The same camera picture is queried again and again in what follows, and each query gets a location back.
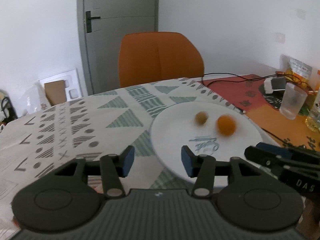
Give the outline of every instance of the plastic cup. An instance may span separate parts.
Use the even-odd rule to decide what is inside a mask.
[[[292,83],[287,83],[279,109],[280,113],[290,120],[295,119],[306,98],[307,93],[303,89]]]

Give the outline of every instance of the metal pin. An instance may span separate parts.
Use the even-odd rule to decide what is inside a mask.
[[[119,188],[111,188],[111,189],[108,189],[107,195],[109,197],[119,197],[122,195],[122,190]]]
[[[195,190],[195,195],[198,197],[205,197],[209,195],[210,191],[206,188],[200,187]]]

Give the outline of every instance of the white plate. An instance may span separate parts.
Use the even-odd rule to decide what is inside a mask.
[[[200,111],[209,115],[203,126],[195,123],[195,115]],[[236,119],[236,131],[230,137],[224,137],[216,131],[216,120],[222,114],[230,114]],[[187,176],[181,161],[183,145],[188,145],[195,155],[207,154],[217,161],[229,161],[233,156],[245,159],[244,150],[262,141],[260,133],[247,118],[226,107],[205,102],[187,102],[168,107],[155,118],[150,133],[152,145],[162,164],[180,178],[193,183],[196,178]],[[215,187],[227,184],[227,178],[215,178]]]

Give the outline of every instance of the door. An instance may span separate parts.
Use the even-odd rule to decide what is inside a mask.
[[[156,0],[84,0],[86,16],[93,18],[84,21],[93,93],[117,89],[121,40],[128,33],[155,31]]]

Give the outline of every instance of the orange placemat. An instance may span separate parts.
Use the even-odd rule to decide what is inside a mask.
[[[305,125],[305,116],[297,115],[296,119],[289,120],[268,105],[248,111],[246,115],[258,126],[287,143],[301,147],[305,145],[308,149],[320,151],[320,133],[311,131]],[[281,141],[274,139],[280,145],[283,145]]]

